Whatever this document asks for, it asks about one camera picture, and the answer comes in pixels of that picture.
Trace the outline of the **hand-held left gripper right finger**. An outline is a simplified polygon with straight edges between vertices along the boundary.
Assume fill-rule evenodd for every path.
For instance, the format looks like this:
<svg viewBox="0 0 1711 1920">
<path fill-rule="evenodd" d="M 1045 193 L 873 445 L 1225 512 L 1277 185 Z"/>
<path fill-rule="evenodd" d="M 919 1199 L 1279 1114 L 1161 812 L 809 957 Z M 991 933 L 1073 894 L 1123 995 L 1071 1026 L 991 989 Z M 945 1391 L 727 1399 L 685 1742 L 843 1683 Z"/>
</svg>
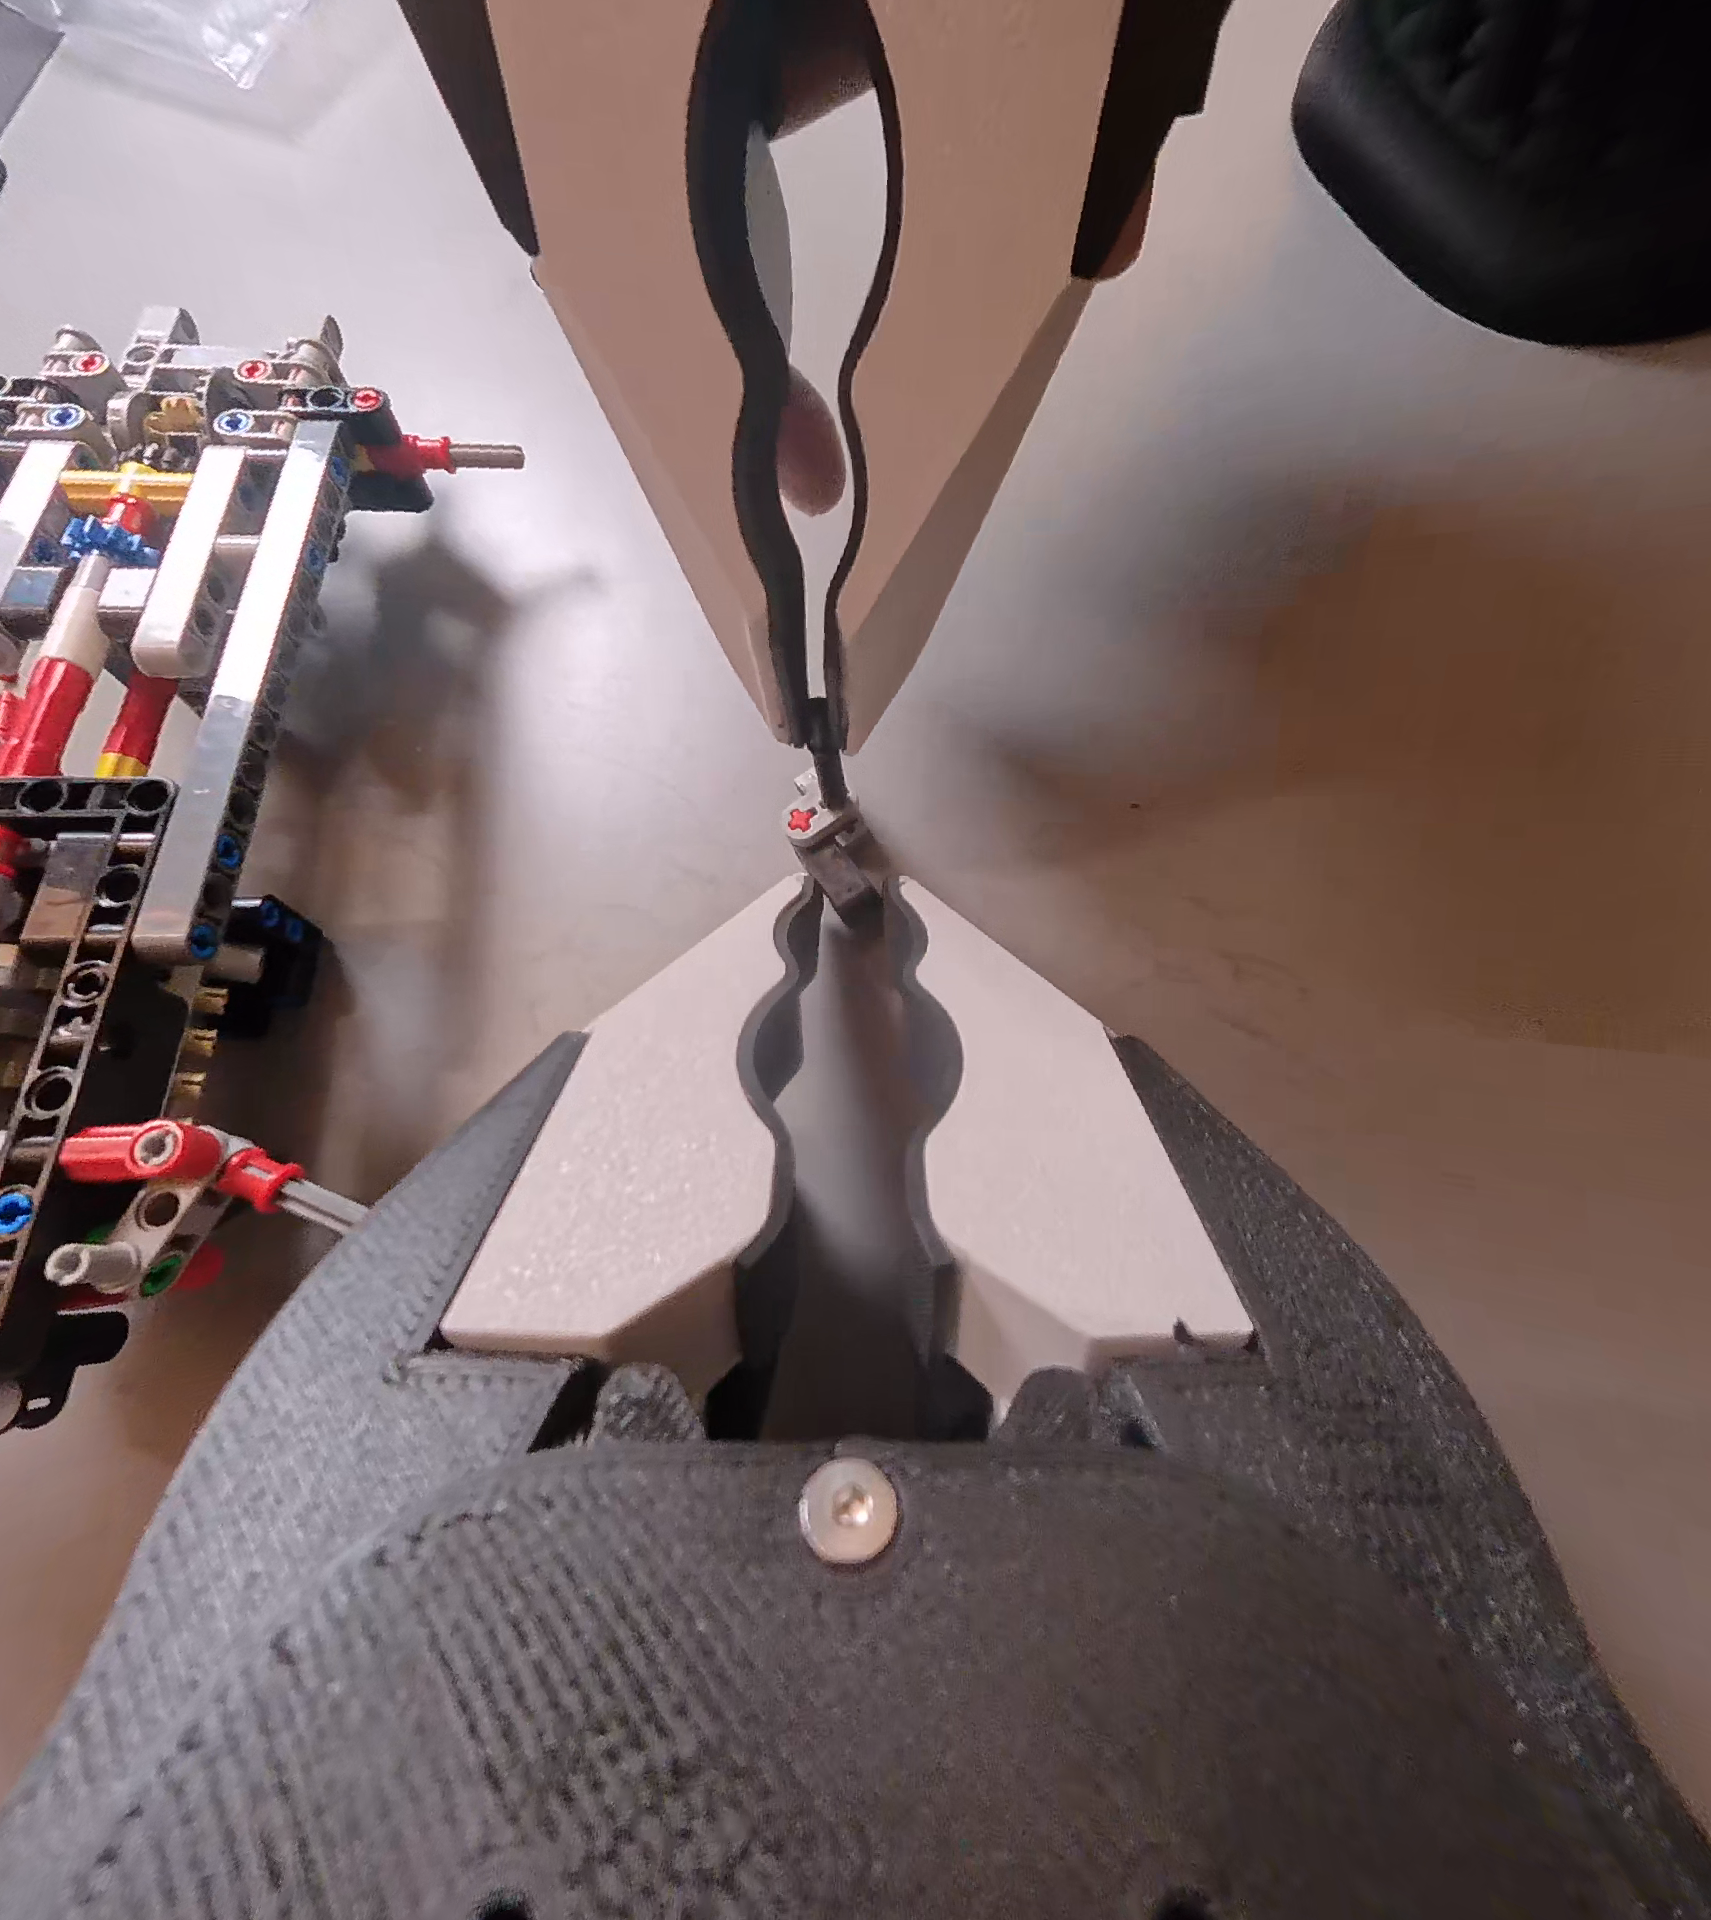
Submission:
<svg viewBox="0 0 1711 1920">
<path fill-rule="evenodd" d="M 957 1351 L 1241 1351 L 1253 1325 L 1105 1023 L 915 879 L 925 1213 Z"/>
</svg>

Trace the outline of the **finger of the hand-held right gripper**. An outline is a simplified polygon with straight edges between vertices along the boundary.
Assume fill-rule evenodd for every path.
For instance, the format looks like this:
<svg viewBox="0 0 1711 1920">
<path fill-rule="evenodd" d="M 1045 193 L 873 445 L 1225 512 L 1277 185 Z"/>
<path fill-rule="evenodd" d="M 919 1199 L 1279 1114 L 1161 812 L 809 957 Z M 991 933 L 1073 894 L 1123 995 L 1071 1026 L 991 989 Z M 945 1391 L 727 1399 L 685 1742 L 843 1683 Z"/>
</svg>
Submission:
<svg viewBox="0 0 1711 1920">
<path fill-rule="evenodd" d="M 773 485 L 787 354 L 743 206 L 711 3 L 487 3 L 535 280 L 773 735 L 805 739 L 801 569 Z"/>
<path fill-rule="evenodd" d="M 835 595 L 851 751 L 921 656 L 1089 298 L 1071 257 L 1121 9 L 869 3 L 899 208 L 849 387 L 865 465 Z"/>
</svg>

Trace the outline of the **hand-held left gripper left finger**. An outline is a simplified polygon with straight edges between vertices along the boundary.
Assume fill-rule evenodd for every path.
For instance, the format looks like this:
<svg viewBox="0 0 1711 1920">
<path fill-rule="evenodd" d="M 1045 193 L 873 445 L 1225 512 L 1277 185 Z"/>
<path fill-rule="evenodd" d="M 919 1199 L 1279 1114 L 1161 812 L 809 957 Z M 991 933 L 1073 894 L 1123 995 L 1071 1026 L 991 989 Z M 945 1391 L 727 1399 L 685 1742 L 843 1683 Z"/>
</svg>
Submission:
<svg viewBox="0 0 1711 1920">
<path fill-rule="evenodd" d="M 775 1131 L 751 1017 L 805 902 L 771 885 L 587 1030 L 443 1313 L 465 1351 L 735 1351 L 735 1266 L 767 1226 Z"/>
</svg>

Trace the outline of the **small grey lego connector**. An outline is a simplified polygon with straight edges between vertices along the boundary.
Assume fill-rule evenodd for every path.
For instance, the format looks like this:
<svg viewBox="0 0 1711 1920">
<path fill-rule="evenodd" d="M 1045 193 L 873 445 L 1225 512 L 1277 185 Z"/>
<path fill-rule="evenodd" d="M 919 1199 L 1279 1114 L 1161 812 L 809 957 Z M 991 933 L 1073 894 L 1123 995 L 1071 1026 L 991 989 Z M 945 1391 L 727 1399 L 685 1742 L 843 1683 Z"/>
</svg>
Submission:
<svg viewBox="0 0 1711 1920">
<path fill-rule="evenodd" d="M 789 835 L 785 814 L 797 805 L 819 809 L 807 835 Z M 859 803 L 849 812 L 819 805 L 813 766 L 793 780 L 793 795 L 781 814 L 781 830 L 803 872 L 839 921 L 851 929 L 875 928 L 883 918 L 885 859 L 873 842 Z"/>
</svg>

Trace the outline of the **lego car chassis assembly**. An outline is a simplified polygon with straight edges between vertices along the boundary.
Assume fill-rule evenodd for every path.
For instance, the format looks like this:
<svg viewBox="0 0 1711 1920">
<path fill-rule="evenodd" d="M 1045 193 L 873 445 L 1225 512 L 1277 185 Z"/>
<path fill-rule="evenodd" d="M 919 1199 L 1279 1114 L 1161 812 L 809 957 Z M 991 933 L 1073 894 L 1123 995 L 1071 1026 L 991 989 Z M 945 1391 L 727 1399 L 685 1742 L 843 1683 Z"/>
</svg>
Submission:
<svg viewBox="0 0 1711 1920">
<path fill-rule="evenodd" d="M 123 348 L 61 326 L 0 372 L 0 1433 L 213 1283 L 227 1218 L 359 1226 L 197 1115 L 219 1042 L 299 1006 L 321 951 L 243 864 L 347 518 L 523 461 L 405 432 L 331 318 L 213 348 L 153 306 Z"/>
</svg>

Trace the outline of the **person's right forearm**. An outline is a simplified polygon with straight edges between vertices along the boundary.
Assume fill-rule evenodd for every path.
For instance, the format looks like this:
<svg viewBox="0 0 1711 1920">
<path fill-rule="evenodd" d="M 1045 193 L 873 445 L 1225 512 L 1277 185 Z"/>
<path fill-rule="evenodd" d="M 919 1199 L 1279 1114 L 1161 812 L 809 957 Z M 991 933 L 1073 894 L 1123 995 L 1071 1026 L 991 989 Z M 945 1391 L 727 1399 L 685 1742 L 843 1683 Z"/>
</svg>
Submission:
<svg viewBox="0 0 1711 1920">
<path fill-rule="evenodd" d="M 1711 332 L 1711 1 L 1343 1 L 1291 123 L 1347 222 L 1469 323 Z"/>
</svg>

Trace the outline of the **person's right hand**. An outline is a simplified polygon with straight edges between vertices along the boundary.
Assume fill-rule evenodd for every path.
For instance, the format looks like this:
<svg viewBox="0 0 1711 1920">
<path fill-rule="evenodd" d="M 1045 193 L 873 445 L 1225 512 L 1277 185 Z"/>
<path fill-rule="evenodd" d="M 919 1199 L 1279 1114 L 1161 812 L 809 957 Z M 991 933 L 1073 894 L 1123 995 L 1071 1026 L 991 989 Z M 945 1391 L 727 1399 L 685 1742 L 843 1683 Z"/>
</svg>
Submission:
<svg viewBox="0 0 1711 1920">
<path fill-rule="evenodd" d="M 827 516 L 847 489 L 847 459 L 837 416 L 815 384 L 787 368 L 773 450 L 775 485 L 797 516 Z"/>
</svg>

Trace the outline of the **clear plastic bags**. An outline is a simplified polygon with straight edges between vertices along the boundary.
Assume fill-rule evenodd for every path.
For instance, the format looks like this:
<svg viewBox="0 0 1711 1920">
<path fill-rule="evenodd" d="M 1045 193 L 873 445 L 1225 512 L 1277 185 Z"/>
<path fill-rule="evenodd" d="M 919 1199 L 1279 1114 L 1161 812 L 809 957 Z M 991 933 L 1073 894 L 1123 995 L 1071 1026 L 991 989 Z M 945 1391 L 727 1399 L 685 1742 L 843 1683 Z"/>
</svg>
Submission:
<svg viewBox="0 0 1711 1920">
<path fill-rule="evenodd" d="M 313 8 L 313 1 L 141 1 L 131 3 L 127 31 L 159 58 L 251 89 Z"/>
</svg>

